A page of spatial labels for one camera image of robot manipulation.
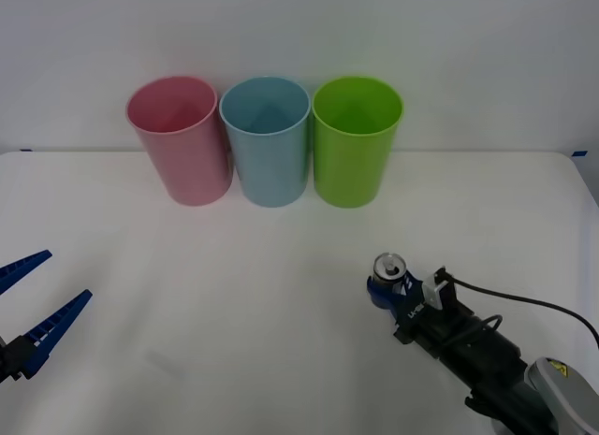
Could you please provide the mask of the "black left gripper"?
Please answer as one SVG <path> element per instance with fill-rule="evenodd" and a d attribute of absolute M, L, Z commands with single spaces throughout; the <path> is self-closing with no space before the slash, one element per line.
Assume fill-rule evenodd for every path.
<path fill-rule="evenodd" d="M 0 268 L 0 294 L 52 257 L 49 250 L 26 256 Z M 0 338 L 0 382 L 12 377 L 31 379 L 50 358 L 51 351 L 65 335 L 92 298 L 84 290 L 65 306 L 10 343 Z"/>

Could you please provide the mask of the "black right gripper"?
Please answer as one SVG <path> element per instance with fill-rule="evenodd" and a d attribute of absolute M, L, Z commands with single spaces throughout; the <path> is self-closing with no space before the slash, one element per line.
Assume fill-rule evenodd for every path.
<path fill-rule="evenodd" d="M 394 292 L 398 285 L 399 302 Z M 367 291 L 373 305 L 395 312 L 396 338 L 403 344 L 417 343 L 431 356 L 439 356 L 472 322 L 474 312 L 460 303 L 454 283 L 443 282 L 438 297 L 442 305 L 437 309 L 429 305 L 426 294 L 430 280 L 418 281 L 407 269 L 402 269 L 399 281 L 385 280 L 372 275 L 367 281 Z"/>

